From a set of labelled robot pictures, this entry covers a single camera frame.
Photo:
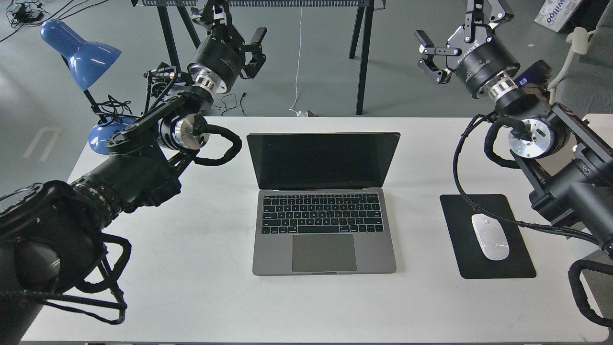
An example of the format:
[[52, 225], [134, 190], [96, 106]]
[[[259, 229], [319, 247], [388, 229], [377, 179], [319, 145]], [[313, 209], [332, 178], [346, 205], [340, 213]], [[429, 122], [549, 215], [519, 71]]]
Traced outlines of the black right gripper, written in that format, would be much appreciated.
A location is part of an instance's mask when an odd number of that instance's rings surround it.
[[[485, 85], [505, 72], [517, 74], [520, 64], [496, 37], [493, 29], [514, 18], [506, 0], [467, 0], [463, 26], [447, 41], [436, 47], [427, 33], [416, 29], [420, 42], [420, 68], [435, 84], [448, 83], [455, 74], [473, 98], [481, 98]], [[465, 30], [474, 27], [474, 40], [467, 42]]]

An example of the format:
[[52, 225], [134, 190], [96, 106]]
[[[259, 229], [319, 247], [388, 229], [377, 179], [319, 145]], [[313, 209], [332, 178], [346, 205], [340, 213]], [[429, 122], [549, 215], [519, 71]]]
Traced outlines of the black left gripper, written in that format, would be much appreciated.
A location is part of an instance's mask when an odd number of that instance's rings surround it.
[[267, 57], [262, 50], [266, 27], [258, 27], [251, 42], [231, 24], [227, 0], [207, 0], [204, 8], [191, 10], [191, 22], [212, 31], [201, 43], [188, 65], [193, 85], [211, 94], [229, 92], [236, 80], [257, 76]]

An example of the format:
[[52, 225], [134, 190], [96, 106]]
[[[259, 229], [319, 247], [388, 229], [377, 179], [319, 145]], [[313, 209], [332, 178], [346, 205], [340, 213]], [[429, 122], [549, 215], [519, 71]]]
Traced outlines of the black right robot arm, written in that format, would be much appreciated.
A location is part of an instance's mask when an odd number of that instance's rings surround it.
[[488, 97], [494, 110], [476, 116], [462, 134], [454, 154], [458, 155], [468, 134], [482, 121], [490, 122], [484, 140], [486, 157], [498, 166], [521, 170], [533, 190], [532, 209], [543, 224], [515, 221], [519, 227], [589, 241], [612, 256], [612, 148], [584, 121], [560, 103], [550, 104], [544, 62], [524, 72], [501, 43], [495, 28], [514, 14], [503, 0], [466, 3], [464, 22], [436, 46], [427, 34], [415, 32], [420, 42], [418, 65], [436, 84], [451, 76], [475, 99]]

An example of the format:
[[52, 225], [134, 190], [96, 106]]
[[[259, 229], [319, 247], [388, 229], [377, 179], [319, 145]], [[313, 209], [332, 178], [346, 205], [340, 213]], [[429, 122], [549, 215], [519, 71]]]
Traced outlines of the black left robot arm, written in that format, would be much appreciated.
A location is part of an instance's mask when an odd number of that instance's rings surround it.
[[182, 71], [166, 4], [155, 2], [171, 65], [145, 74], [147, 97], [155, 101], [107, 139], [108, 159], [73, 183], [36, 183], [1, 199], [3, 345], [17, 345], [44, 306], [121, 324], [127, 304], [118, 279], [131, 243], [103, 229], [123, 212], [179, 194], [180, 175], [191, 163], [219, 166], [241, 150], [238, 135], [209, 124], [203, 113], [238, 77], [258, 74], [267, 29], [256, 29], [246, 43], [228, 0], [209, 0], [191, 14], [180, 5], [197, 45]]

